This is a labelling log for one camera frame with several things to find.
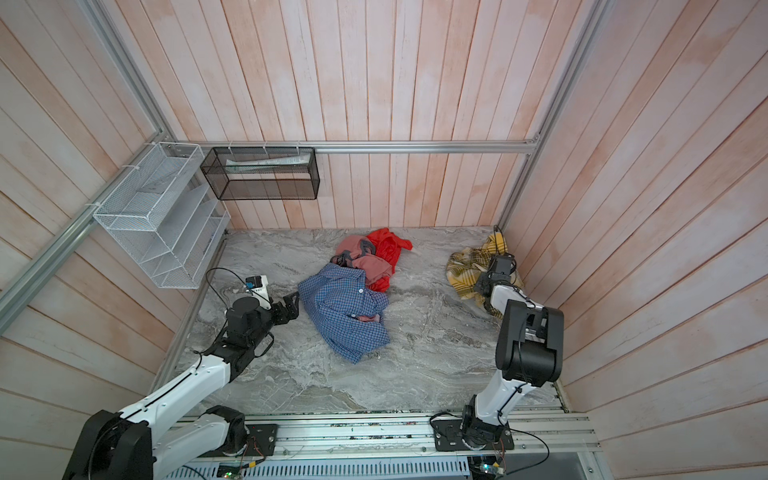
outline wire mesh organizer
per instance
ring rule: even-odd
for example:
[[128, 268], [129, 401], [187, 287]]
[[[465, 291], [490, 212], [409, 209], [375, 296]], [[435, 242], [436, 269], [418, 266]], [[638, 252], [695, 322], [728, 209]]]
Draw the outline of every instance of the wire mesh organizer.
[[162, 288], [195, 289], [228, 225], [190, 180], [199, 145], [155, 145], [96, 210], [94, 218]]
[[320, 186], [310, 147], [214, 147], [202, 171], [219, 200], [315, 200]]

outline clothing pile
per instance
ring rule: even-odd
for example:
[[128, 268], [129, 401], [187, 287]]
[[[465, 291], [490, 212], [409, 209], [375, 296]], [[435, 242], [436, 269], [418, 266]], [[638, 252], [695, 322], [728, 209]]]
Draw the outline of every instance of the clothing pile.
[[[488, 235], [485, 243], [480, 248], [465, 248], [464, 250], [452, 253], [448, 259], [448, 265], [445, 266], [445, 272], [448, 275], [448, 282], [453, 286], [458, 297], [462, 300], [475, 299], [478, 306], [483, 306], [485, 299], [479, 292], [475, 292], [475, 283], [477, 283], [480, 274], [488, 271], [491, 264], [491, 258], [497, 253], [507, 253], [507, 243], [501, 232], [494, 232]], [[512, 285], [523, 288], [523, 281], [515, 271], [510, 278]], [[502, 313], [494, 311], [498, 317]]]
[[314, 276], [299, 283], [299, 295], [317, 331], [352, 363], [389, 343], [383, 325], [389, 305], [385, 291], [401, 250], [413, 244], [388, 228], [367, 237], [350, 235]]

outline blue plaid shirt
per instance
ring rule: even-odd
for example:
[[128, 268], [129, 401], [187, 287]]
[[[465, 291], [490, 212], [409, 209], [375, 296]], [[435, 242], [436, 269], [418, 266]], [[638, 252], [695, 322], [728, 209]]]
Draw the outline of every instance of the blue plaid shirt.
[[299, 283], [299, 295], [317, 331], [328, 345], [352, 363], [389, 343], [384, 325], [361, 322], [357, 316], [384, 319], [389, 301], [384, 293], [366, 288], [366, 271], [329, 263], [317, 275]]

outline red cloth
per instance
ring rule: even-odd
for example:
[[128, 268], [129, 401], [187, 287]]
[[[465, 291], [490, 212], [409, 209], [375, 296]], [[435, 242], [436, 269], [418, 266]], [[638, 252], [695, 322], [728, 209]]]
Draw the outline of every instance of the red cloth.
[[[392, 273], [395, 273], [395, 265], [400, 258], [400, 252], [403, 248], [411, 250], [413, 243], [408, 240], [403, 240], [394, 233], [389, 231], [389, 228], [382, 228], [375, 232], [368, 234], [368, 240], [371, 240], [376, 246], [376, 256], [383, 258], [390, 265], [392, 265]], [[384, 276], [372, 283], [368, 288], [374, 292], [385, 292], [389, 288], [389, 277]]]

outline vent grille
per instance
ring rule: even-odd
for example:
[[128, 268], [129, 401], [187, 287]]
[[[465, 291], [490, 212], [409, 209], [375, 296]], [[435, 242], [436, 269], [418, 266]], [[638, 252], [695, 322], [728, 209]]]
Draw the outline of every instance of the vent grille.
[[[200, 473], [213, 480], [218, 462], [194, 463]], [[415, 458], [347, 458], [320, 460], [268, 460], [249, 468], [244, 478], [279, 478], [280, 480], [325, 480], [333, 478], [429, 478], [469, 475], [465, 456]], [[166, 478], [193, 478], [188, 468], [179, 468]]]

